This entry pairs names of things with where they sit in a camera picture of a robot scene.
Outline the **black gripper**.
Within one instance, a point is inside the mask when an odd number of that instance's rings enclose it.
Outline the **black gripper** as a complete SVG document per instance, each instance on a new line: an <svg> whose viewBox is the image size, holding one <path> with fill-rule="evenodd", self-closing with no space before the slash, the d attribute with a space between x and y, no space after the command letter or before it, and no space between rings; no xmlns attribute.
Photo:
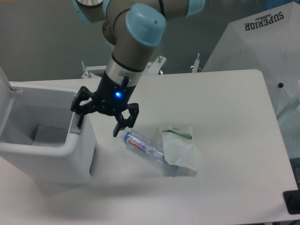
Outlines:
<svg viewBox="0 0 300 225"><path fill-rule="evenodd" d="M78 127L82 126L84 116L89 113L99 112L108 116L114 116L117 124L113 130L113 137L125 128L133 128L139 114L139 104L128 101L135 89L129 86L129 76L121 77L121 84L113 81L104 72L99 86L95 92L82 86L72 101L70 110L79 115ZM126 119L123 112L128 110Z"/></svg>

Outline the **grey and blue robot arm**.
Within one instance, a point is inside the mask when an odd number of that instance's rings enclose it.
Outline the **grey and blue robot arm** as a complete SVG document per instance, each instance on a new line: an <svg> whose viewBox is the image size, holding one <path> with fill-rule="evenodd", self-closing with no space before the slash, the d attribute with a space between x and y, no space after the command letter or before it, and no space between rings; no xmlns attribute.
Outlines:
<svg viewBox="0 0 300 225"><path fill-rule="evenodd" d="M95 92L81 87L71 104L81 127L86 114L113 116L116 136L132 128L139 113L129 99L161 42L166 23L203 10L203 0L75 0L75 10L85 24L104 23L103 35L113 51Z"/></svg>

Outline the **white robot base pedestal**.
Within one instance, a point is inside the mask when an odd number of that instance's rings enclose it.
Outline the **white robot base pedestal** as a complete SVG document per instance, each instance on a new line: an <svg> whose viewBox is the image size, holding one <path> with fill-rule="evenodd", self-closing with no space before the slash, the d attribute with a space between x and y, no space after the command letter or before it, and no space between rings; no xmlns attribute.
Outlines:
<svg viewBox="0 0 300 225"><path fill-rule="evenodd" d="M108 43L110 43L111 45L115 46L115 44L117 42L117 38L116 38L110 24L106 20L103 22L103 25L102 25L102 33L103 33L105 40Z"/></svg>

